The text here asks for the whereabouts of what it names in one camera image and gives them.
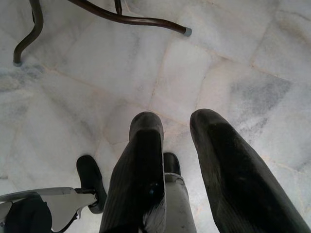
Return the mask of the silver left robot leg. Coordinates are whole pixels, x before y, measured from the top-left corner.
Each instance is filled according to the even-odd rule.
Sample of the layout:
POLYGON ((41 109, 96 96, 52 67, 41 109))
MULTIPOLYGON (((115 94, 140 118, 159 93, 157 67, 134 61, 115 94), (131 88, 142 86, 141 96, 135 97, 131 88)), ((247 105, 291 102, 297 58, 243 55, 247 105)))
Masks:
POLYGON ((92 189, 52 187, 0 196, 0 233, 63 233, 98 203, 92 189))

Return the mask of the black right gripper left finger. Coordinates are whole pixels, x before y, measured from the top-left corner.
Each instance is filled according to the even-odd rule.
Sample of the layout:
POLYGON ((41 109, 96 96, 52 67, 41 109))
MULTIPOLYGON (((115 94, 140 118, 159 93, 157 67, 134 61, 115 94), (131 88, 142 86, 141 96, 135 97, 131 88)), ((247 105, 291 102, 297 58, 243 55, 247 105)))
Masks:
POLYGON ((110 179, 100 233, 164 233, 166 196, 163 127, 152 112, 137 114, 110 179))

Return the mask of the black right robot foot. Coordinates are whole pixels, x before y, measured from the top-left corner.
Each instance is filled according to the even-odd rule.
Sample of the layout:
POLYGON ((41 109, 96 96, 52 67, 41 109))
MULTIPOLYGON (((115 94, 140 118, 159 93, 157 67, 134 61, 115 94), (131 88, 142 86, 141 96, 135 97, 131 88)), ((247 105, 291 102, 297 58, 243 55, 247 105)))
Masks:
POLYGON ((164 160, 164 172, 165 173, 174 173, 181 175, 180 164, 177 156, 172 152, 165 152, 163 154, 164 160))

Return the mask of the silver robot leg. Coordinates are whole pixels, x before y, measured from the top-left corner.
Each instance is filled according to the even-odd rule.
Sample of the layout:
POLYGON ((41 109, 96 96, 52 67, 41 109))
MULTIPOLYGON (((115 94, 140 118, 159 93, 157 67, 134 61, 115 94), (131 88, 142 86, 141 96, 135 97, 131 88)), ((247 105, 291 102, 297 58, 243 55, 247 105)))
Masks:
POLYGON ((184 179, 165 173, 164 195, 143 215, 139 233, 197 233, 184 179))
POLYGON ((63 233, 98 203, 92 189, 52 187, 0 196, 0 233, 63 233))

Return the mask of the black left robot foot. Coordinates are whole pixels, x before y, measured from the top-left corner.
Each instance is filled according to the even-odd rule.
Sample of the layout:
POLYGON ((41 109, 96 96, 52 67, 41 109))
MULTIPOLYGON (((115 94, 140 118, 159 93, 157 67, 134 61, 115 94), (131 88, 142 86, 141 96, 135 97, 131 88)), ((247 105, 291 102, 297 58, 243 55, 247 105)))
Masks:
POLYGON ((107 194, 103 186, 101 171, 96 161, 90 155, 82 155, 76 162, 76 168, 81 187, 75 190, 80 194, 95 195, 96 201, 88 207, 91 213, 101 214, 104 211, 107 194))

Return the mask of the black robot foot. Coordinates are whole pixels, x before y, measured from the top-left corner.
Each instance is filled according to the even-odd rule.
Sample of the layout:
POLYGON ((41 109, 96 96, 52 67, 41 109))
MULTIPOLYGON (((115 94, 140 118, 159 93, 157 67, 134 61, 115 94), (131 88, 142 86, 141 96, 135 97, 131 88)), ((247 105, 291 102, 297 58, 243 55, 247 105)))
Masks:
POLYGON ((88 207, 91 213, 101 214, 104 211, 107 194, 103 186, 101 171, 96 161, 90 155, 82 155, 76 162, 76 168, 81 187, 75 190, 80 194, 95 195, 96 201, 88 207))
POLYGON ((177 156, 172 152, 165 152, 163 154, 164 160, 164 172, 165 173, 174 173, 181 175, 180 164, 177 156))

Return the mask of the silver right robot leg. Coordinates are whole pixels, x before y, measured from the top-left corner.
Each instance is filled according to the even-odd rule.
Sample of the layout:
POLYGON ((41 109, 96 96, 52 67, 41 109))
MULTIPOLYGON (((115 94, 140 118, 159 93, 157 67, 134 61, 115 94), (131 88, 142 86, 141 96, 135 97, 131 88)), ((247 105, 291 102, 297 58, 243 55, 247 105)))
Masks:
POLYGON ((165 173, 164 195, 143 215, 139 233, 197 233, 184 179, 165 173))

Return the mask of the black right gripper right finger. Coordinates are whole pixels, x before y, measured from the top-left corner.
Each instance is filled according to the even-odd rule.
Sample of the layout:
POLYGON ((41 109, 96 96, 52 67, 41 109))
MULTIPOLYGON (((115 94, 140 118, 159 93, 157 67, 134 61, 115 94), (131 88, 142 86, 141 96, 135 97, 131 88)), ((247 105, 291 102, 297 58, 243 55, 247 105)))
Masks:
POLYGON ((220 114, 196 110, 190 132, 220 233, 311 233, 265 162, 220 114))

